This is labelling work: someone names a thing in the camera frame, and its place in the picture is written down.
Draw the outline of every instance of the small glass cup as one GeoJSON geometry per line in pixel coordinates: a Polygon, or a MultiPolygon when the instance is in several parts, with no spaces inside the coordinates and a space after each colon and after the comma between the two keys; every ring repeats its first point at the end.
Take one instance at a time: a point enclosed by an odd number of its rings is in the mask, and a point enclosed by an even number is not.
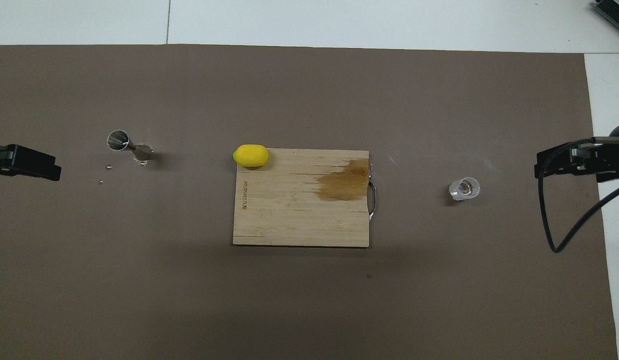
{"type": "Polygon", "coordinates": [[[481,193],[481,185],[473,177],[464,177],[449,185],[449,194],[456,201],[476,198],[481,193]]]}

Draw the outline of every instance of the white floor tile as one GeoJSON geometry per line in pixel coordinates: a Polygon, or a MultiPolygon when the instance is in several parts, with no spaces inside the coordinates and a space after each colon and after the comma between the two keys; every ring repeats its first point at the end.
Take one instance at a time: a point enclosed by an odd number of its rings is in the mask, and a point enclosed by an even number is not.
{"type": "Polygon", "coordinates": [[[165,44],[169,0],[0,0],[0,45],[165,44]]]}
{"type": "MultiPolygon", "coordinates": [[[[585,67],[593,133],[604,137],[619,125],[619,54],[586,54],[585,67]]],[[[619,180],[600,184],[600,197],[618,187],[619,180]]],[[[602,208],[602,219],[619,358],[619,196],[602,208]]]]}
{"type": "Polygon", "coordinates": [[[170,44],[619,53],[590,0],[172,0],[170,44]]]}

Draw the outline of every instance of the bamboo cutting board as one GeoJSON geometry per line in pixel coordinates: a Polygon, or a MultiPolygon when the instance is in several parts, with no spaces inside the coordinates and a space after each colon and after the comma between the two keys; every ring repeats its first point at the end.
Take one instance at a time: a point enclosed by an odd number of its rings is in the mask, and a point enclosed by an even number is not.
{"type": "Polygon", "coordinates": [[[268,148],[236,169],[236,245],[367,248],[369,152],[268,148]]]}

